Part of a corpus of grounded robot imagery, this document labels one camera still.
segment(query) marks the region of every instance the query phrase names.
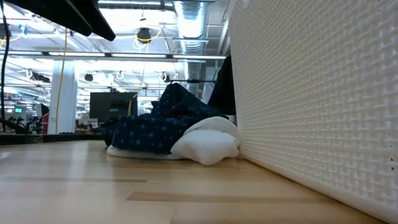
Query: computer monitor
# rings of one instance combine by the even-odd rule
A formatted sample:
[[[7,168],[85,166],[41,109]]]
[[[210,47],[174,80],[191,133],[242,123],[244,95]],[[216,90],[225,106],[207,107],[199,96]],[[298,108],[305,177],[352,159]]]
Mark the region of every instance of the computer monitor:
[[[131,115],[137,115],[137,93],[91,93],[90,119],[96,118],[99,123],[113,118],[127,116],[131,101]]]

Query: light fixture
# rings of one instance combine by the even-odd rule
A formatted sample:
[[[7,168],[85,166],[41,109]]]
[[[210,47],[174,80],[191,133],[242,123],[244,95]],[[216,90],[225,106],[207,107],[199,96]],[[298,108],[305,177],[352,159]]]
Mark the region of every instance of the light fixture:
[[[17,94],[18,93],[17,90],[15,90],[13,88],[6,87],[6,86],[4,87],[4,92],[11,93],[11,94]]]
[[[15,108],[15,106],[4,105],[4,109],[14,109],[14,108]]]
[[[178,59],[178,62],[190,62],[190,63],[206,63],[206,60],[198,60],[198,59]]]
[[[78,100],[77,103],[78,103],[78,104],[89,104],[90,101],[88,101],[88,100],[81,100],[81,101]]]
[[[208,59],[208,60],[224,60],[226,56],[217,55],[173,55],[176,59]]]
[[[132,58],[166,58],[161,54],[112,54],[112,57],[132,57]]]
[[[88,96],[85,96],[85,95],[78,95],[77,96],[77,99],[78,100],[89,100],[90,99],[90,96],[88,95]]]
[[[31,51],[17,51],[17,50],[10,50],[8,52],[9,55],[43,55],[42,52],[31,52]]]
[[[98,4],[130,4],[130,5],[151,5],[151,6],[159,6],[160,2],[134,2],[134,1],[104,1],[99,0]]]
[[[62,56],[63,52],[49,52],[52,56]],[[93,52],[66,52],[66,56],[77,56],[77,57],[105,57],[104,53],[93,53]]]
[[[123,89],[123,88],[119,88],[119,87],[117,87],[116,90],[117,90],[118,92],[120,92],[120,93],[125,93],[125,92],[127,92],[127,90],[125,90],[125,89]]]
[[[23,12],[19,12],[7,4],[4,4],[4,12],[7,18],[23,19],[25,16]]]
[[[183,37],[173,37],[173,41],[195,41],[195,42],[209,42],[209,39],[197,39],[197,38],[183,38]]]
[[[158,98],[160,98],[159,96],[138,96],[138,100],[157,100]]]

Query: wooden floor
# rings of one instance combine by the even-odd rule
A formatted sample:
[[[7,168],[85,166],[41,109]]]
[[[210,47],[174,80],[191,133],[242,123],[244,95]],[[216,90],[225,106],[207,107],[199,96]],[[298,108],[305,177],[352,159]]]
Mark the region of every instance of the wooden floor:
[[[0,223],[379,223],[245,160],[108,156],[103,141],[0,147]]]

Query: patterned fabric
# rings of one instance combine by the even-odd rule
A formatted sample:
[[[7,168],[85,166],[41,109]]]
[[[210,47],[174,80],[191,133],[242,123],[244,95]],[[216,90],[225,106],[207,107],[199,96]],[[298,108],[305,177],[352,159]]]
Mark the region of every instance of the patterned fabric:
[[[160,100],[152,105],[151,114],[122,116],[117,124],[103,128],[105,142],[112,142],[118,149],[170,154],[190,126],[214,116],[228,119],[178,83],[167,86]]]

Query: white pillow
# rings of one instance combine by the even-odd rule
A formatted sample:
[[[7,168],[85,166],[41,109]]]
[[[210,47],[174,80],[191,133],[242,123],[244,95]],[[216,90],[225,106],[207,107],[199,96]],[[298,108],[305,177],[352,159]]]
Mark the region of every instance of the white pillow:
[[[171,152],[210,166],[225,157],[238,156],[236,146],[237,140],[230,134],[214,130],[194,130],[182,136]]]
[[[241,142],[241,135],[235,124],[222,117],[216,116],[204,119],[188,128],[184,134],[188,134],[194,130],[215,130],[230,134],[236,139],[236,147],[239,147],[239,143]]]
[[[134,152],[128,149],[121,150],[116,147],[110,145],[108,150],[106,151],[108,155],[118,156],[118,157],[128,157],[128,158],[136,158],[136,159],[164,159],[164,160],[178,160],[183,159],[182,156],[178,156],[175,154],[157,154],[153,152]]]

